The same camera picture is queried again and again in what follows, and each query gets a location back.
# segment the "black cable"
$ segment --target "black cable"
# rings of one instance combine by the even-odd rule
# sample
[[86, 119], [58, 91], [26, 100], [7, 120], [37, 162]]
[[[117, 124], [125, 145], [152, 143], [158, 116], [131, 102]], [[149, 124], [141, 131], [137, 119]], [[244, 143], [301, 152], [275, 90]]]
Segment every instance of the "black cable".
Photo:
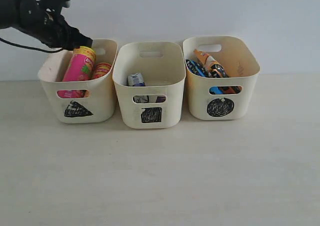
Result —
[[58, 52], [61, 52], [62, 50], [64, 50], [63, 48], [60, 48], [55, 51], [50, 51], [50, 50], [45, 50], [45, 49], [41, 49], [41, 48], [37, 48], [37, 47], [24, 46], [24, 45], [20, 45], [20, 44], [14, 43], [14, 42], [7, 41], [1, 37], [0, 37], [0, 41], [3, 43], [6, 43], [8, 45], [18, 47], [18, 48], [27, 49], [27, 50], [35, 50], [35, 51], [40, 51], [40, 52], [44, 52], [44, 53], [48, 53], [48, 54], [54, 54], [54, 53], [58, 53]]

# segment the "black triangle label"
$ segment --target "black triangle label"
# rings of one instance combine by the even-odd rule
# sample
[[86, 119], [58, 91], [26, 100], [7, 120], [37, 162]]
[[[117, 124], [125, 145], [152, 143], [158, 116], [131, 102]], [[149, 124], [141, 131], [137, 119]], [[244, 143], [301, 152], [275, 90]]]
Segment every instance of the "black triangle label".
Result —
[[91, 115], [94, 114], [84, 106], [82, 106], [80, 103], [73, 100], [69, 103], [64, 111], [64, 116], [67, 118], [86, 117]]

